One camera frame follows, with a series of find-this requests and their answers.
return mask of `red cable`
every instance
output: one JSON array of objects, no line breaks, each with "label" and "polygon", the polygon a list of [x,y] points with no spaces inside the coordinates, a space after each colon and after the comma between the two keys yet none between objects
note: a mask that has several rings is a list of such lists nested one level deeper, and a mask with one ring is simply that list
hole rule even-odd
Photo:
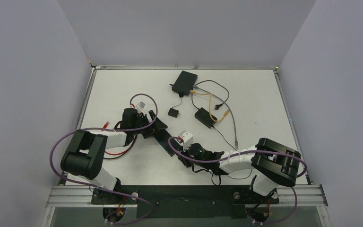
[{"label": "red cable", "polygon": [[127,148],[127,150],[125,150],[125,151],[123,151],[123,152],[121,152],[121,153],[117,153],[117,154],[112,154],[112,153],[109,153],[109,152],[107,152],[107,151],[105,151],[105,153],[106,154],[108,154],[108,155],[122,155],[122,154],[124,154],[124,153],[126,153],[126,152],[128,152],[133,146],[134,146],[134,143],[136,143],[136,140],[137,140],[137,136],[134,136],[134,140],[133,140],[133,142],[131,143],[131,145],[130,145],[130,147],[129,148]]}]

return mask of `gray panel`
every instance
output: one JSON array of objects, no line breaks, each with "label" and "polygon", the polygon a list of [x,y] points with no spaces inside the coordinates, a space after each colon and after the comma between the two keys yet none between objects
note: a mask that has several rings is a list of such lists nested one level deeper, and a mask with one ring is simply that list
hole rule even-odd
[{"label": "gray panel", "polygon": [[334,226],[363,227],[363,1],[318,0],[279,75]]},{"label": "gray panel", "polygon": [[58,0],[94,65],[278,66],[315,0]]},{"label": "gray panel", "polygon": [[[285,217],[291,211],[291,207],[270,208],[271,216],[269,221],[277,220]],[[136,208],[128,208],[124,220],[121,222],[131,221],[135,219]],[[55,209],[52,217],[51,227],[105,227],[104,218],[102,216],[102,208],[65,208],[60,207]],[[250,219],[231,219],[230,217],[217,218],[146,218],[135,224],[128,226],[132,227],[185,227],[185,226],[200,226],[200,227],[247,227],[253,226]],[[269,225],[270,227],[321,227],[321,221],[316,207],[298,207],[296,212],[286,221]]]},{"label": "gray panel", "polygon": [[0,0],[0,227],[41,223],[58,182],[49,151],[75,128],[90,73],[55,0]]}]

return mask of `cable connector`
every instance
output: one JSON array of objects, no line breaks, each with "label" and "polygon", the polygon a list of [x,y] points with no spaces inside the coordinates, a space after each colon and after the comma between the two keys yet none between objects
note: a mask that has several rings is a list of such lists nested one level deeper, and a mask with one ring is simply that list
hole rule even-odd
[{"label": "cable connector", "polygon": [[223,103],[221,103],[221,104],[218,104],[218,105],[215,105],[215,108],[214,108],[214,110],[219,110],[219,108],[220,107],[222,107],[223,106]]}]

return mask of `white table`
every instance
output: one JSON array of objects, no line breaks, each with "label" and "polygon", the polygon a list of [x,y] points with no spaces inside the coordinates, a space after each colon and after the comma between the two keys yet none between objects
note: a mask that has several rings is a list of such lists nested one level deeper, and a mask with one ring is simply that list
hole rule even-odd
[{"label": "white table", "polygon": [[[236,124],[239,149],[249,148],[259,138],[267,137],[288,147],[297,149],[292,129],[286,115],[277,82],[271,70],[187,70],[197,74],[197,83],[212,79],[230,91],[227,101],[231,107]],[[178,94],[172,92],[169,84],[175,82],[181,70],[98,70],[86,107],[81,128],[102,127],[109,121],[108,128],[113,128],[121,120],[123,109],[128,107],[130,98],[136,93],[152,96],[158,104],[158,118],[168,125],[168,132],[177,136],[183,130],[194,135],[194,141],[211,151],[231,150],[222,136],[214,129],[208,129],[195,119],[197,109],[191,103],[191,97],[182,98],[182,105],[176,107],[181,113],[178,118],[168,116],[169,108],[180,103]],[[227,92],[220,86],[205,82],[199,87],[215,95],[226,98]],[[208,96],[194,95],[198,107],[208,108]],[[143,101],[146,111],[155,110],[153,103],[144,96],[136,97],[134,104]],[[212,106],[220,103],[212,99]],[[226,106],[212,114],[221,118]],[[216,124],[229,143],[234,145],[232,117],[229,114]],[[119,153],[125,148],[107,150]],[[211,174],[193,173],[174,155],[170,157],[154,138],[138,137],[135,146],[128,154],[115,160],[104,160],[103,167],[118,177],[123,185],[211,185]],[[230,176],[243,178],[250,170],[231,173]],[[222,185],[250,184],[253,171],[245,180],[234,180],[222,176]],[[69,175],[70,179],[84,181],[80,177]],[[305,176],[297,179],[297,184],[307,184]]]}]

